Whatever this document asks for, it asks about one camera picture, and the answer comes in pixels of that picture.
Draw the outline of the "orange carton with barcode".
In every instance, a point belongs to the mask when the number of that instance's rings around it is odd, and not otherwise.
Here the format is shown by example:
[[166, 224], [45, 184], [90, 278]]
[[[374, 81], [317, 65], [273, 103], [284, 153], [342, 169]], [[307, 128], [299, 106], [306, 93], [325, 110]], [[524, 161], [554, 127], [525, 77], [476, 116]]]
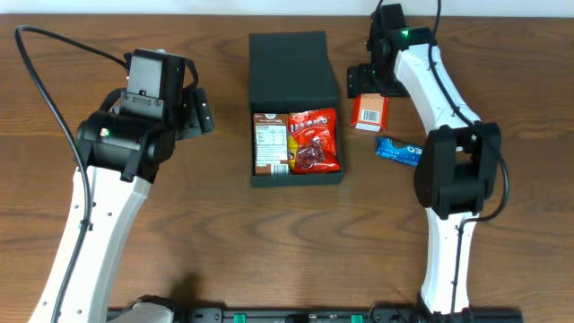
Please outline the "orange carton with barcode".
[[389, 98], [378, 93], [360, 94], [353, 101], [352, 127], [377, 133], [385, 131], [388, 104]]

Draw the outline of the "red Reeses candy bag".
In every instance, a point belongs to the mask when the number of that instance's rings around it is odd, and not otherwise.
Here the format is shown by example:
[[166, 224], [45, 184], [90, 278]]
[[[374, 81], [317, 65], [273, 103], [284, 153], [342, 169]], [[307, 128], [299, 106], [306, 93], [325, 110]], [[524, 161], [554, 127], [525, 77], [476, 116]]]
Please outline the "red Reeses candy bag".
[[299, 144], [293, 174], [328, 173], [341, 169], [337, 160], [335, 127], [334, 108], [288, 115], [288, 134]]

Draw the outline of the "brown carton with barcode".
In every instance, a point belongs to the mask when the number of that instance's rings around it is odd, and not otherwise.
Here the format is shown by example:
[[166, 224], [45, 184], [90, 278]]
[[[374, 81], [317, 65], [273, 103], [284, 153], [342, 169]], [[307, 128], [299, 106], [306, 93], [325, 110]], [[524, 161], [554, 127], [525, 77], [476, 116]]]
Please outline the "brown carton with barcode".
[[282, 176], [289, 174], [288, 115], [255, 113], [255, 174]]

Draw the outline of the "dark green hinged box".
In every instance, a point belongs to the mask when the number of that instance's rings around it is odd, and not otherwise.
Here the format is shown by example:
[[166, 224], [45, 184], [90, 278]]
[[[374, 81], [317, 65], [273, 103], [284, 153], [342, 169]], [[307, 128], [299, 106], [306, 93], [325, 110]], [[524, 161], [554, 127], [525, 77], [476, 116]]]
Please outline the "dark green hinged box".
[[249, 35], [249, 113], [338, 108], [323, 31]]

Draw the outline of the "yellow snack bag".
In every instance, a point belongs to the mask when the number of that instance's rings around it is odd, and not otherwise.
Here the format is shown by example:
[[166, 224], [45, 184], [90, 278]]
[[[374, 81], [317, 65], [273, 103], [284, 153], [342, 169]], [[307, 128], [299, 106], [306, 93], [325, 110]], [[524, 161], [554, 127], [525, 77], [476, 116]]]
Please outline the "yellow snack bag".
[[291, 134], [288, 134], [287, 147], [288, 147], [288, 164], [290, 168], [290, 173], [293, 173], [295, 168], [297, 152], [299, 150], [299, 144]]

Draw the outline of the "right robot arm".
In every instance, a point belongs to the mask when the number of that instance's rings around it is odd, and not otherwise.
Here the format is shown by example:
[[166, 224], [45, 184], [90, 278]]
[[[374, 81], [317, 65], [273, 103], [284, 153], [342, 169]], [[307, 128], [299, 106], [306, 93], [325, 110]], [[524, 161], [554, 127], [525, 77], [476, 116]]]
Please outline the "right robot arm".
[[347, 70], [347, 95], [408, 97], [426, 141], [414, 173], [415, 194], [429, 224], [428, 256], [418, 305], [428, 322], [471, 322], [467, 270], [474, 227], [500, 214], [482, 214], [496, 173], [509, 196], [509, 172], [497, 124], [484, 123], [450, 79], [436, 40], [438, 28], [410, 27], [400, 4], [378, 3], [370, 16], [370, 62]]

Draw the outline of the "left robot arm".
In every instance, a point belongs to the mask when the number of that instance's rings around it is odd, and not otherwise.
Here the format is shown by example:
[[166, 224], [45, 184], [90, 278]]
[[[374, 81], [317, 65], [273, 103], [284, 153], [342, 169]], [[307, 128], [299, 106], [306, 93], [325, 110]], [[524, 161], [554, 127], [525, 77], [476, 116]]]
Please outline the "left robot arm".
[[151, 183], [144, 179], [122, 181], [115, 170], [89, 167], [87, 170], [94, 227], [87, 231], [65, 295], [57, 306], [57, 294], [65, 279], [67, 262], [73, 257], [73, 240], [81, 230], [83, 182], [74, 175], [70, 214], [54, 265], [31, 322], [49, 322], [57, 311], [60, 322], [104, 322], [109, 296], [121, 262], [126, 239], [136, 215], [147, 198]]

